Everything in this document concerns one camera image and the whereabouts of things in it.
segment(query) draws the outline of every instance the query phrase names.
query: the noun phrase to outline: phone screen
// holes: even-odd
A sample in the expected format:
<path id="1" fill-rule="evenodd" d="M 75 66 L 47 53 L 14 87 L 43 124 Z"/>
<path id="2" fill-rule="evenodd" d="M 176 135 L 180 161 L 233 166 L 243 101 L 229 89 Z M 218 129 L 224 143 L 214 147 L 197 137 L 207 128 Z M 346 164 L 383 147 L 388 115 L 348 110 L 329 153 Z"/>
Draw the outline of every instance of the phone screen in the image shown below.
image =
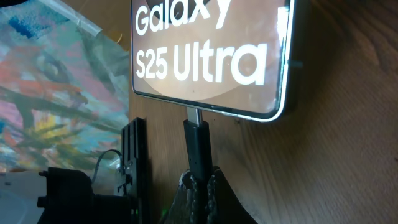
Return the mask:
<path id="1" fill-rule="evenodd" d="M 144 96 L 265 121 L 283 110 L 285 0 L 135 0 L 132 85 Z"/>

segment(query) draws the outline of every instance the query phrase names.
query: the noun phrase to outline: screen bezel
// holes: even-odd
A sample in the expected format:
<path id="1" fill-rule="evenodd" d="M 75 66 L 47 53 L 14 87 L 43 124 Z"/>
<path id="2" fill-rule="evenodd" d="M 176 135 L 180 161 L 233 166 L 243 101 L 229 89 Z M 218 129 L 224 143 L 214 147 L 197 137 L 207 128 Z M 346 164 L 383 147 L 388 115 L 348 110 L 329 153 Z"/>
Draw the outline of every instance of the screen bezel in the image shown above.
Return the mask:
<path id="1" fill-rule="evenodd" d="M 131 0 L 131 15 L 130 15 L 130 30 L 131 30 L 131 44 L 130 44 L 130 53 L 132 52 L 132 33 L 133 33 L 133 18 L 132 18 L 132 1 Z M 227 115 L 232 115 L 232 116 L 237 116 L 241 118 L 246 118 L 246 119 L 252 119 L 256 121 L 261 121 L 261 122 L 270 122 L 275 119 L 277 119 L 283 112 L 284 106 L 285 106 L 285 100 L 286 100 L 286 93 L 287 93 L 287 77 L 289 75 L 289 57 L 290 57 L 290 49 L 291 49 L 291 38 L 292 38 L 292 26 L 293 26 L 293 16 L 294 16 L 294 7 L 295 7 L 295 1 L 290 0 L 289 3 L 289 15 L 288 15 L 288 22 L 287 22 L 287 33 L 286 33 L 286 38 L 283 41 L 282 47 L 281 47 L 281 60 L 279 64 L 279 78 L 278 78 L 278 84 L 277 84 L 277 91 L 275 93 L 275 97 L 277 98 L 277 101 L 275 103 L 275 107 L 272 111 L 268 113 L 257 113 L 253 111 L 246 111 L 246 110 L 240 110 L 240 109 L 235 109 L 235 108 L 228 108 L 225 106 L 217 106 L 217 105 L 212 105 L 208 103 L 200 103 L 197 101 L 190 101 L 190 100 L 183 100 L 183 99 L 178 99 L 178 98 L 172 98 L 168 96 L 162 96 L 162 95 L 155 95 L 152 93 L 144 93 L 135 90 L 134 88 L 134 72 L 133 72 L 133 60 L 134 56 L 131 53 L 130 55 L 130 63 L 131 63 L 131 86 L 132 90 L 135 94 L 144 96 L 147 98 L 152 98 L 155 100 L 161 100 L 161 101 L 166 101 L 168 103 L 175 103 L 178 105 L 184 105 L 184 106 L 191 106 L 203 110 L 208 110 L 208 111 L 213 111 L 217 113 L 222 113 L 222 114 L 227 114 Z"/>

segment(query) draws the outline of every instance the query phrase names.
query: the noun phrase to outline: wooden table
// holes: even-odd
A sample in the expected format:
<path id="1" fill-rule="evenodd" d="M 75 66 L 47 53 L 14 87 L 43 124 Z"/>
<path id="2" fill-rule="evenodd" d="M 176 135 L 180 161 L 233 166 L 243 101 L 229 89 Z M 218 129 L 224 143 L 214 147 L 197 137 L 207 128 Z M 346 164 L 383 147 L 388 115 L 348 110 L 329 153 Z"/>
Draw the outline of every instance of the wooden table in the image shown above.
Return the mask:
<path id="1" fill-rule="evenodd" d="M 109 29 L 128 35 L 129 1 L 113 7 L 123 20 Z M 213 163 L 259 223 L 398 223 L 398 2 L 313 0 L 306 37 L 293 113 L 203 113 Z M 188 168 L 186 111 L 130 96 L 130 118 L 147 120 L 158 218 Z"/>

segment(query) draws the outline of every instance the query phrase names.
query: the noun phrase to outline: colorful painting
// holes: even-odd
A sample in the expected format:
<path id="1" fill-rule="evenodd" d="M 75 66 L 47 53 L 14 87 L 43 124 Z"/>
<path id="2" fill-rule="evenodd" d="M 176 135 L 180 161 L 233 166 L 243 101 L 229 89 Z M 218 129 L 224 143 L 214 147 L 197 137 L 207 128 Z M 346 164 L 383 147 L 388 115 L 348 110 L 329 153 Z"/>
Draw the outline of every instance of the colorful painting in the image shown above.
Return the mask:
<path id="1" fill-rule="evenodd" d="M 120 148 L 129 53 L 91 33 L 40 1 L 0 9 L 0 172 L 90 172 Z"/>

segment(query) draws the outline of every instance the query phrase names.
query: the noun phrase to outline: black wire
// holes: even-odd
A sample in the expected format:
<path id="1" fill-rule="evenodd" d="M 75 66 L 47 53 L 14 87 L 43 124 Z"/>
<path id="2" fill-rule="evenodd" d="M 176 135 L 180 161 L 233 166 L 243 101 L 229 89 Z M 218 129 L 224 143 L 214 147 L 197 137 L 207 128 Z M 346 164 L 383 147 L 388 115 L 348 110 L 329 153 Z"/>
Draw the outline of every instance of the black wire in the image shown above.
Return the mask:
<path id="1" fill-rule="evenodd" d="M 123 167 L 122 167 L 122 165 L 121 165 L 121 163 L 122 163 L 122 154 L 121 154 L 121 152 L 117 151 L 116 149 L 110 149 L 110 150 L 104 151 L 104 152 L 99 156 L 99 158 L 98 158 L 98 160 L 97 160 L 97 165 L 95 165 L 94 175 L 93 175 L 93 178 L 91 178 L 91 184 L 94 184 L 94 181 L 95 181 L 95 179 L 97 178 L 97 172 L 98 172 L 98 168 L 100 167 L 100 162 L 101 162 L 101 160 L 102 160 L 102 157 L 104 157 L 104 155 L 105 155 L 107 152 L 115 152 L 115 153 L 119 156 L 119 159 L 120 159 L 120 168 L 121 168 L 122 171 L 123 171 Z"/>

